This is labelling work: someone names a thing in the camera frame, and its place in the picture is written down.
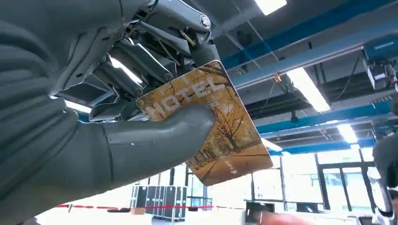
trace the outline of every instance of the gray robot arm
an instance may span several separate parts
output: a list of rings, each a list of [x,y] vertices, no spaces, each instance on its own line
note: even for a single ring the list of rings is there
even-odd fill
[[[71,76],[82,82],[147,3],[14,0],[0,8],[0,224],[159,173],[206,139],[214,117],[205,106],[164,122],[81,123],[49,98],[79,82]]]

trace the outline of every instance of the ceiling-mounted device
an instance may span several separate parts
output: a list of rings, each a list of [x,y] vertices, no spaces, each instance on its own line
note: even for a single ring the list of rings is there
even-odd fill
[[[363,64],[373,89],[394,87],[398,91],[394,57],[398,56],[398,35],[386,36],[363,46]]]

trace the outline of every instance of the rope barrier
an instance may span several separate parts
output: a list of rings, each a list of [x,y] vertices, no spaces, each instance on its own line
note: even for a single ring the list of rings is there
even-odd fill
[[[99,209],[99,210],[117,210],[121,207],[109,207],[109,206],[92,206],[92,205],[69,205],[69,204],[62,204],[56,206],[56,208],[79,208],[79,209]],[[244,208],[233,208],[233,207],[226,207],[226,206],[182,206],[182,205],[165,205],[165,206],[151,206],[151,207],[141,207],[146,210],[153,210],[153,209],[186,209],[186,208],[198,208],[198,209],[211,209],[211,208],[218,208],[218,209],[233,209],[233,210],[244,210]]]

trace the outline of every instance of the fluorescent light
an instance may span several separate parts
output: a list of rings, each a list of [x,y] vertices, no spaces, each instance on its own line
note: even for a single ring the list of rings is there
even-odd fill
[[[127,67],[125,67],[121,62],[112,57],[110,57],[110,59],[113,67],[121,68],[127,74],[127,76],[129,76],[130,79],[132,79],[134,82],[143,83],[142,80],[137,77],[137,75],[135,75],[133,72],[127,69]]]
[[[58,97],[50,96],[50,98],[51,99],[57,99]],[[77,103],[74,103],[74,102],[69,102],[69,101],[67,101],[65,99],[64,99],[64,101],[65,101],[66,107],[68,107],[68,108],[71,108],[71,109],[74,109],[74,110],[78,110],[78,111],[81,111],[81,112],[85,112],[85,113],[90,113],[91,112],[91,108],[89,108],[87,106],[80,105],[80,104],[77,104]]]
[[[274,151],[282,151],[283,150],[280,146],[278,146],[278,145],[266,140],[265,138],[261,138],[261,141],[262,141],[262,143],[264,144],[265,147],[268,147],[268,148],[270,148],[270,149],[272,149]]]
[[[304,97],[314,107],[317,112],[330,110],[328,103],[322,97],[314,82],[308,76],[307,72],[301,67],[287,72],[294,87],[303,93]]]
[[[352,144],[351,145],[351,149],[352,150],[359,150],[360,149],[360,145],[359,144]]]
[[[272,12],[285,6],[286,0],[255,0],[264,15],[269,15]]]
[[[341,124],[337,126],[338,131],[340,131],[341,136],[343,136],[344,140],[350,144],[356,143],[358,141],[357,136],[355,135],[354,130],[350,126],[350,124]]]

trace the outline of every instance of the robotic hand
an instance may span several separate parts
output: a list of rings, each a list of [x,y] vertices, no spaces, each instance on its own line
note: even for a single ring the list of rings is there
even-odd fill
[[[205,106],[129,121],[135,98],[219,59],[208,18],[179,0],[13,0],[0,8],[0,224],[184,162],[214,125]],[[143,80],[112,66],[118,59]],[[94,74],[117,95],[81,123],[58,91]]]

